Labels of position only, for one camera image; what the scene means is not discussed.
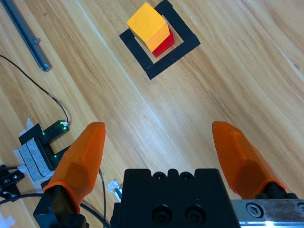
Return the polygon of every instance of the wooden block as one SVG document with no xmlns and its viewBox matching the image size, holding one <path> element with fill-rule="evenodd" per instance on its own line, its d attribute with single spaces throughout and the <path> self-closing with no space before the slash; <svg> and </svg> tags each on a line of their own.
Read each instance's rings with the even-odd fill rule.
<svg viewBox="0 0 304 228">
<path fill-rule="evenodd" d="M 162 53 L 164 53 L 166 50 L 168 50 L 169 47 L 171 47 L 174 44 L 174 36 L 172 31 L 169 29 L 170 35 L 152 52 L 155 57 L 160 56 Z"/>
<path fill-rule="evenodd" d="M 165 19 L 148 3 L 127 21 L 132 33 L 153 52 L 170 34 Z"/>
</svg>

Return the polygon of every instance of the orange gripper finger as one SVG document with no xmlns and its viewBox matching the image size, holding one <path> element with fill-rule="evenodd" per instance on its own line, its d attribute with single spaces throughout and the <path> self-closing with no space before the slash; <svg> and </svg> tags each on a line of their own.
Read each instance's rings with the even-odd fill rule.
<svg viewBox="0 0 304 228">
<path fill-rule="evenodd" d="M 212 131 L 219 163 L 229 187 L 242 199 L 254 199 L 270 182 L 286 189 L 238 128 L 226 122 L 213 122 Z"/>
<path fill-rule="evenodd" d="M 90 123 L 64 153 L 49 184 L 43 191 L 60 185 L 80 212 L 83 198 L 93 191 L 105 143 L 105 124 Z"/>
</svg>

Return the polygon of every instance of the red cube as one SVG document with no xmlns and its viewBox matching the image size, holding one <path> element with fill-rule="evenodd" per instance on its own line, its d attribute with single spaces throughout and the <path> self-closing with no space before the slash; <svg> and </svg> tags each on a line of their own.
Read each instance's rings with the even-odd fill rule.
<svg viewBox="0 0 304 228">
<path fill-rule="evenodd" d="M 174 36 L 172 31 L 169 29 L 170 35 L 152 52 L 155 57 L 160 56 L 162 53 L 164 53 L 166 50 L 168 50 L 169 47 L 171 47 L 174 44 Z"/>
</svg>

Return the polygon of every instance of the wood grain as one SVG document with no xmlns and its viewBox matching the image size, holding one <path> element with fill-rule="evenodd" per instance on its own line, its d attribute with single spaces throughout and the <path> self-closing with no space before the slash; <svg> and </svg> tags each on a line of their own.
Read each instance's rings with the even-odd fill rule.
<svg viewBox="0 0 304 228">
<path fill-rule="evenodd" d="M 220 169 L 211 125 L 227 121 L 246 134 L 291 191 L 304 197 L 300 1 L 170 1 L 201 45 L 152 81 L 119 38 L 143 0 L 14 2 L 42 40 L 53 69 L 38 69 L 2 6 L 0 53 L 58 97 L 71 114 L 71 130 L 53 143 L 56 151 L 71 144 L 88 123 L 101 121 L 107 127 L 101 165 L 106 184 L 113 179 L 121 183 L 127 168 Z M 155 6 L 160 1 L 148 2 Z M 284 19 L 288 14 L 293 22 Z M 46 128 L 63 114 L 2 60 L 0 77 L 0 161 L 16 165 L 12 150 L 19 147 L 27 118 Z M 18 186 L 22 193 L 33 191 L 29 180 Z M 116 199 L 109 191 L 106 196 L 109 220 Z M 33 227 L 30 215 L 37 202 L 18 200 L 1 206 L 0 212 L 19 220 L 17 212 L 26 211 L 24 222 L 15 227 Z M 103 213 L 99 178 L 85 202 Z M 83 213 L 91 227 L 100 227 Z"/>
</svg>

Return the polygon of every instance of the black tape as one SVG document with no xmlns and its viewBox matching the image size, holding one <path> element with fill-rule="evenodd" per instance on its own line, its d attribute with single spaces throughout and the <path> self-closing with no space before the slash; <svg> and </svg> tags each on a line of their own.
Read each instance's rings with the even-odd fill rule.
<svg viewBox="0 0 304 228">
<path fill-rule="evenodd" d="M 196 37 L 196 35 L 193 34 L 190 28 L 177 14 L 168 0 L 163 0 L 161 3 L 159 3 L 155 7 L 155 10 L 167 19 L 170 25 L 184 41 L 166 56 L 158 60 L 155 64 L 153 64 L 151 59 L 136 41 L 134 34 L 130 29 L 126 30 L 119 36 L 127 48 L 130 50 L 130 52 L 133 54 L 133 56 L 136 58 L 138 63 L 142 66 L 144 71 L 147 73 L 150 80 L 155 78 L 162 71 L 167 69 L 173 63 L 200 45 L 199 39 Z"/>
</svg>

